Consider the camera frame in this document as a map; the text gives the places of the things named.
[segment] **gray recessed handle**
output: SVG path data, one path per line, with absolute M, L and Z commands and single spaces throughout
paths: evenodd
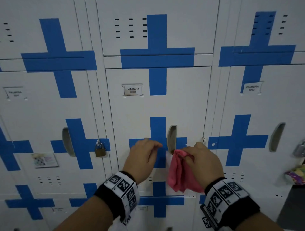
M 67 127 L 63 128 L 62 137 L 63 137 L 63 145 L 64 145 L 67 153 L 69 153 L 70 156 L 75 156 L 71 137 L 70 137 L 69 130 Z
M 167 133 L 168 151 L 173 154 L 176 149 L 177 125 L 172 125 Z
M 279 123 L 275 130 L 273 131 L 271 137 L 270 137 L 270 142 L 269 142 L 269 151 L 270 152 L 276 152 L 278 148 L 278 144 L 280 142 L 283 130 L 285 128 L 286 123 Z

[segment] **person's right hand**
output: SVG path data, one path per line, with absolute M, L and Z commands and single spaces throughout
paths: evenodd
M 189 156 L 184 159 L 203 189 L 218 178 L 224 177 L 219 158 L 203 143 L 197 142 L 194 147 L 185 147 L 181 150 L 194 156 L 194 161 Z

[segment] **cleaning cloth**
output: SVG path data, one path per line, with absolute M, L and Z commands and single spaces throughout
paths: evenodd
M 199 185 L 190 166 L 183 159 L 186 156 L 194 160 L 194 157 L 185 151 L 178 149 L 174 151 L 167 183 L 175 192 L 184 192 L 186 189 L 190 189 L 194 192 L 203 193 L 204 189 Z

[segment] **forearm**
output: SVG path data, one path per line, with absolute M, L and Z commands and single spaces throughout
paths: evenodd
M 244 220 L 236 231 L 283 231 L 283 229 L 262 213 L 256 213 Z
M 113 216 L 108 205 L 93 196 L 64 220 L 55 231 L 107 231 Z

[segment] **person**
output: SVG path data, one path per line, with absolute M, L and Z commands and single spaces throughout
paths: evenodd
M 159 142 L 144 139 L 138 141 L 130 149 L 123 171 L 130 174 L 137 185 L 146 180 L 151 174 L 157 158 L 157 149 L 160 147 L 162 147 L 162 144 Z M 194 157 L 194 160 L 192 160 L 187 156 L 185 161 L 190 166 L 198 183 L 204 189 L 215 180 L 224 178 L 219 158 L 202 143 L 197 142 L 194 147 L 185 147 L 182 150 Z M 107 203 L 97 196 L 92 196 L 64 220 L 55 231 L 106 231 L 113 220 L 113 213 Z M 235 230 L 283 231 L 282 228 L 261 212 L 257 212 L 243 220 Z

